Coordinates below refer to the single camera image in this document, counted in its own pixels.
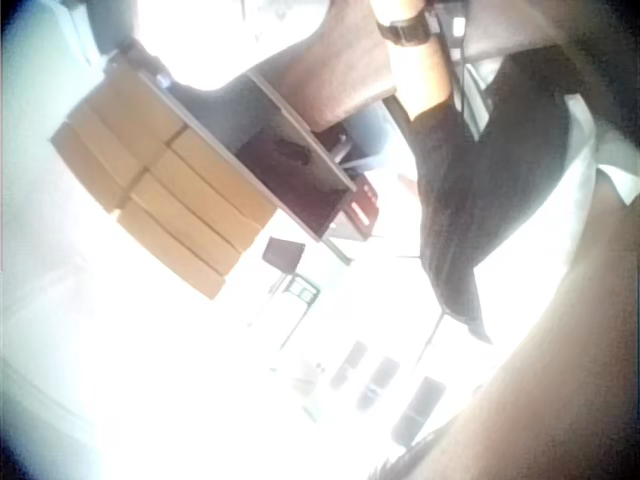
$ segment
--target dark object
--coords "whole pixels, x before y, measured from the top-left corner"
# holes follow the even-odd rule
[[[349,377],[351,373],[356,371],[362,363],[362,359],[367,354],[367,346],[362,342],[356,342],[351,347],[351,350],[347,354],[347,357],[344,359],[336,373],[331,378],[329,382],[329,386],[332,390],[340,390]]]
[[[371,237],[378,220],[378,193],[364,175],[356,178],[354,183],[356,191],[342,210],[342,215],[336,217],[329,233],[332,238],[364,242]]]
[[[350,198],[335,188],[308,161],[308,149],[292,142],[273,126],[263,127],[236,152],[238,159],[317,237],[321,238]]]
[[[391,431],[398,445],[409,448],[435,410],[447,387],[444,383],[425,377],[411,403]]]
[[[398,370],[400,370],[398,362],[392,358],[384,357],[358,397],[356,408],[365,412],[373,407],[394,379]]]
[[[413,18],[391,22],[388,27],[376,22],[378,31],[383,38],[402,47],[424,45],[431,38],[425,10],[423,8]]]
[[[87,15],[98,51],[109,55],[133,38],[134,0],[87,0]]]
[[[300,264],[305,249],[304,243],[280,238],[269,238],[262,259],[282,273],[293,275]]]
[[[562,178],[569,133],[563,95],[579,85],[570,67],[559,47],[507,57],[477,142],[452,101],[405,127],[417,162],[423,268],[444,312],[483,341],[489,339],[473,269]]]
[[[276,140],[276,148],[278,149],[278,153],[284,158],[297,162],[303,167],[307,167],[311,163],[311,150],[304,145],[285,138],[279,138]]]

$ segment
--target black fabric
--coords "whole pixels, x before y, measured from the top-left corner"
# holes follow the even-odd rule
[[[408,127],[422,204],[422,265],[443,309],[485,341],[473,268],[531,217],[564,173],[563,95],[579,85],[570,70],[556,48],[505,59],[477,142],[451,100]]]

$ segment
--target drawer front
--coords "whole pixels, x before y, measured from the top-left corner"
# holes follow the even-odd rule
[[[159,141],[166,143],[182,130],[182,118],[140,78],[124,57],[116,55],[107,75],[108,82]]]
[[[89,106],[84,102],[78,105],[67,121],[116,182],[122,188],[129,187],[144,165],[122,145]]]
[[[240,254],[171,195],[150,174],[145,174],[131,197],[189,248],[198,258],[221,275],[228,274]]]
[[[275,205],[194,130],[185,130],[171,143],[171,148],[256,225],[262,228],[271,219],[276,211]]]
[[[102,208],[112,213],[124,192],[80,135],[71,125],[63,123],[51,143],[84,188]]]
[[[91,92],[87,102],[100,120],[143,165],[152,166],[167,150],[108,78]]]
[[[207,297],[214,298],[224,285],[222,276],[169,235],[134,200],[129,200],[122,209],[118,223],[158,260]]]
[[[239,252],[249,248],[260,233],[260,227],[236,210],[172,150],[151,171],[171,194]]]

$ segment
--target wristwatch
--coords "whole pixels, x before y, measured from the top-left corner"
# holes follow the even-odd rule
[[[426,7],[422,8],[415,17],[391,22],[389,26],[378,22],[378,30],[384,38],[401,47],[423,45],[431,38]]]

